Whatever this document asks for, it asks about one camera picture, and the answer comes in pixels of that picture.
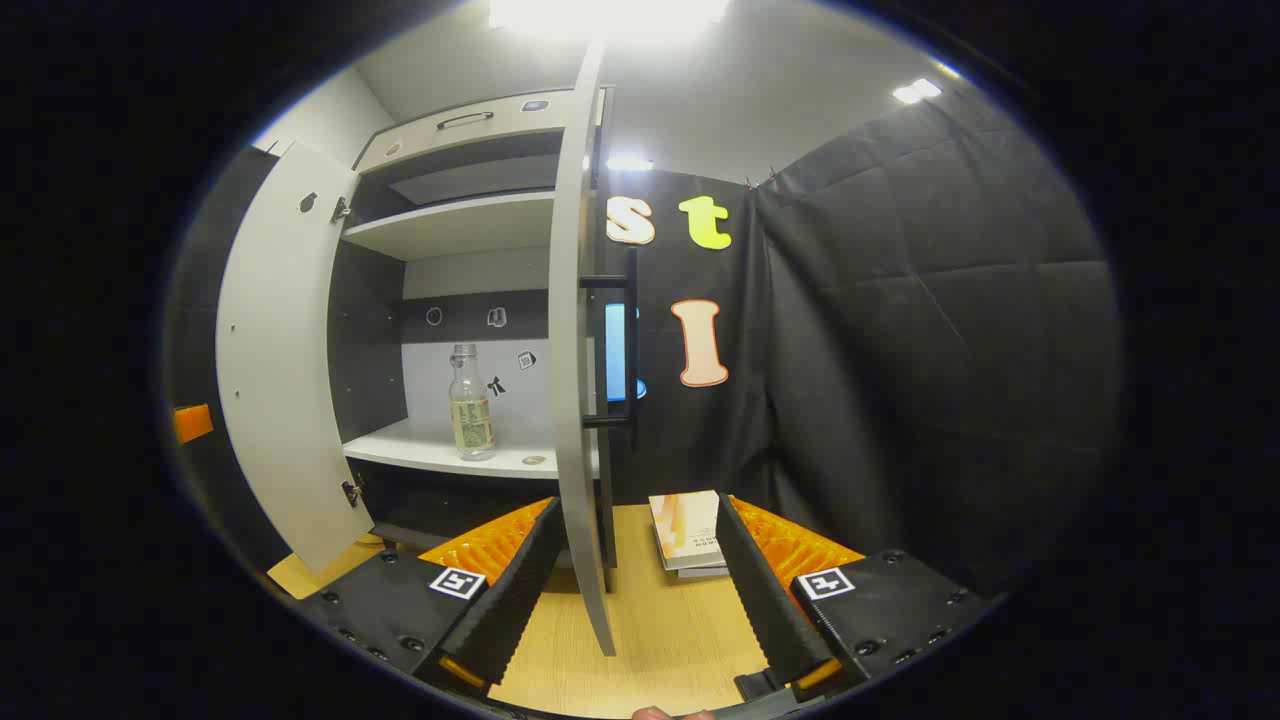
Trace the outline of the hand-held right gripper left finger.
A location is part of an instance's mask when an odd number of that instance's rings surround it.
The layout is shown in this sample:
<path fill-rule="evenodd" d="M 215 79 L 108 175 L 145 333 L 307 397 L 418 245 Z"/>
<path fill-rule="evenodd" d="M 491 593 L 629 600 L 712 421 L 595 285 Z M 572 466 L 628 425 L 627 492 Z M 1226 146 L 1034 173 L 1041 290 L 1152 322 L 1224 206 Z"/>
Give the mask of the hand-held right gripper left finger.
<path fill-rule="evenodd" d="M 564 544 L 548 497 L 420 555 L 383 550 L 298 602 L 330 635 L 430 685 L 502 683 Z"/>

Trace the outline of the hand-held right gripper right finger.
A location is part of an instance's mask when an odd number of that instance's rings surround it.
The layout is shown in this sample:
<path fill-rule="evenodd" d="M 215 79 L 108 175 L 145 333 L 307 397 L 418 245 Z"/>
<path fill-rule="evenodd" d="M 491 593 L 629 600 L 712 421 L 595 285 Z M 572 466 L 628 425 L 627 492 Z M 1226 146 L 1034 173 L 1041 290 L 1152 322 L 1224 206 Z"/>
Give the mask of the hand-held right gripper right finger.
<path fill-rule="evenodd" d="M 1004 602 L 906 551 L 860 553 L 731 495 L 716 537 L 769 679 L 799 701 L 920 664 Z"/>

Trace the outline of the grey cabinet door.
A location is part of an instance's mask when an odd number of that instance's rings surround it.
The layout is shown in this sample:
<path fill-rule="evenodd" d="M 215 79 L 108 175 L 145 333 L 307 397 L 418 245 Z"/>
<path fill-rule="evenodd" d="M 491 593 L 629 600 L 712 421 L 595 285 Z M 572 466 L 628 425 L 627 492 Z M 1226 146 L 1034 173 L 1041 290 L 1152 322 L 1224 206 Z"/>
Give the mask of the grey cabinet door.
<path fill-rule="evenodd" d="M 215 368 L 237 462 L 315 574 L 374 528 L 344 446 L 408 415 L 406 264 L 343 238 L 358 183 L 293 143 L 239 224 L 218 299 Z"/>
<path fill-rule="evenodd" d="M 593 430 L 582 424 L 588 369 L 586 300 L 580 286 L 580 263 L 590 231 L 591 155 L 604 53 L 602 38 L 588 42 L 568 99 L 550 224 L 547 319 L 549 418 L 566 538 L 594 641 L 603 656 L 613 657 L 590 454 Z"/>

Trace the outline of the grey and black cabinet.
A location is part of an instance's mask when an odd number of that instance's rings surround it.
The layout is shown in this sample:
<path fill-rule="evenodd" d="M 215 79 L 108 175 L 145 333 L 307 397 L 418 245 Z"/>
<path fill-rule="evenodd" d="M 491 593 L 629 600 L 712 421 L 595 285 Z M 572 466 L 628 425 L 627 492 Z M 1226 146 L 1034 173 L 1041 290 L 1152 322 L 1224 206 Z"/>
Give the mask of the grey and black cabinet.
<path fill-rule="evenodd" d="M 582 275 L 594 258 L 600 151 L 614 90 L 599 86 L 591 154 L 590 231 Z M 344 446 L 357 470 L 404 468 L 472 477 L 481 489 L 559 492 L 550 429 L 548 275 L 550 224 L 563 131 L 481 141 L 358 173 L 353 223 L 343 238 L 406 264 L 401 355 L 408 415 Z M 584 415 L 605 414 L 605 305 L 621 290 L 582 291 L 588 397 Z M 489 389 L 495 455 L 466 462 L 454 447 L 448 388 L 454 345 L 475 345 Z M 611 565 L 609 455 L 603 429 L 591 438 L 591 473 L 604 568 Z"/>

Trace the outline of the grey cabinet drawer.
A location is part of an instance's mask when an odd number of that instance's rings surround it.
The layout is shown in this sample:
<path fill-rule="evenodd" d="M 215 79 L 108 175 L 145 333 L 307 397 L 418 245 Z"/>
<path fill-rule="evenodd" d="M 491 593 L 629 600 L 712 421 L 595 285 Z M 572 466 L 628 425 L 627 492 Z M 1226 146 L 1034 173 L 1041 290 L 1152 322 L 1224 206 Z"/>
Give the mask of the grey cabinet drawer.
<path fill-rule="evenodd" d="M 397 163 L 481 141 L 506 140 L 562 131 L 570 118 L 571 88 L 516 94 L 440 109 L 376 132 L 353 164 L 370 173 Z M 436 131 L 436 123 L 474 111 L 494 111 L 490 120 Z"/>

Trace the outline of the black backdrop cloth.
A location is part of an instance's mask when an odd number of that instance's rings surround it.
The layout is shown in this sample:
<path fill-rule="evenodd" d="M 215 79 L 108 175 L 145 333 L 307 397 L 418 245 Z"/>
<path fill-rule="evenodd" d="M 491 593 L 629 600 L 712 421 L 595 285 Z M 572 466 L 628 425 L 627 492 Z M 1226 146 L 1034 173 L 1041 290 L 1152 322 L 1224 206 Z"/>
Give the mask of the black backdrop cloth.
<path fill-rule="evenodd" d="M 259 571 L 292 553 L 237 462 L 215 338 L 230 246 L 276 158 L 246 149 L 210 186 L 159 340 L 166 404 L 212 411 L 186 475 Z M 950 85 L 759 184 L 599 179 L 602 274 L 639 249 L 636 433 L 603 429 L 611 510 L 713 489 L 987 594 L 1056 546 L 1111 442 L 1123 342 L 1094 227 L 1015 115 Z M 348 464 L 371 532 L 417 547 L 561 496 Z"/>

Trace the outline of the large ceiling light panel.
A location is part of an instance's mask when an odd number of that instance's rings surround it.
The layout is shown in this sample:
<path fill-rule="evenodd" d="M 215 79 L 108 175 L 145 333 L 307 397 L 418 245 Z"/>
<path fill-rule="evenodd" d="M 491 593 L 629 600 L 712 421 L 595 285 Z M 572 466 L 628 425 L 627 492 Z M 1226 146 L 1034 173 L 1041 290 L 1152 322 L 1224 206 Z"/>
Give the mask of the large ceiling light panel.
<path fill-rule="evenodd" d="M 718 26 L 733 0 L 488 0 L 488 28 L 539 44 L 689 44 Z"/>

